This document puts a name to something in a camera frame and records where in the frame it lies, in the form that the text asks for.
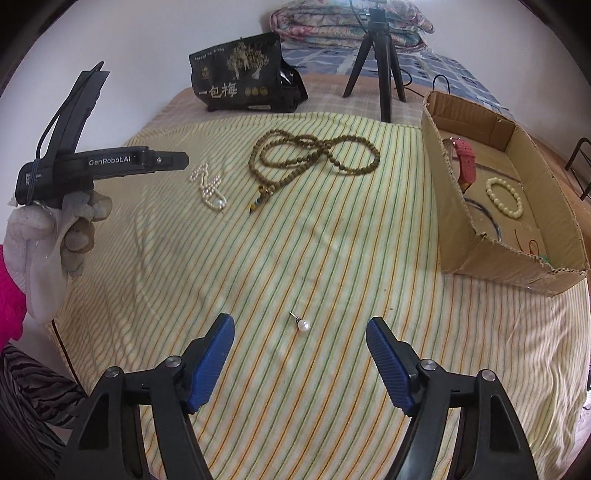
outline pink sleeve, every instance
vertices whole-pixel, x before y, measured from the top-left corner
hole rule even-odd
[[[8,274],[0,245],[0,349],[22,335],[22,322],[27,314],[27,298]]]

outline tree illustration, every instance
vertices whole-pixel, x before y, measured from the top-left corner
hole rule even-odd
[[[228,68],[234,71],[236,80],[240,78],[240,70],[250,70],[255,68],[252,78],[258,80],[261,75],[261,69],[269,63],[269,57],[263,55],[260,51],[239,42],[228,57]]]

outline cardboard box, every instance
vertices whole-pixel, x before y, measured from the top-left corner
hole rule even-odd
[[[586,278],[589,263],[573,211],[525,131],[482,105],[442,92],[431,92],[424,107],[421,127],[437,200],[443,272],[548,296]],[[464,195],[457,162],[443,144],[450,137],[468,140],[476,154],[476,182]],[[488,198],[484,185],[491,177],[504,178],[519,192],[524,208],[519,219],[505,216]],[[508,191],[495,187],[494,193],[515,208]],[[501,242],[492,222],[464,196],[486,207],[500,227]]]

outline black bag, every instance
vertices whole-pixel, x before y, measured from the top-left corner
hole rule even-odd
[[[191,84],[208,111],[293,112],[308,99],[300,74],[281,56],[276,33],[207,48],[189,57]]]

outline pale yellow beaded bracelet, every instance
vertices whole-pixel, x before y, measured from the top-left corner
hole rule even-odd
[[[510,210],[501,203],[501,201],[492,192],[492,186],[495,184],[507,189],[510,192],[510,194],[513,195],[513,198],[517,201],[517,210]],[[517,191],[507,181],[500,179],[498,177],[488,179],[486,181],[486,194],[491,199],[492,203],[494,203],[495,206],[504,215],[507,215],[507,217],[518,219],[521,215],[523,215],[523,204],[521,202],[521,197],[519,196],[519,193],[517,193]]]

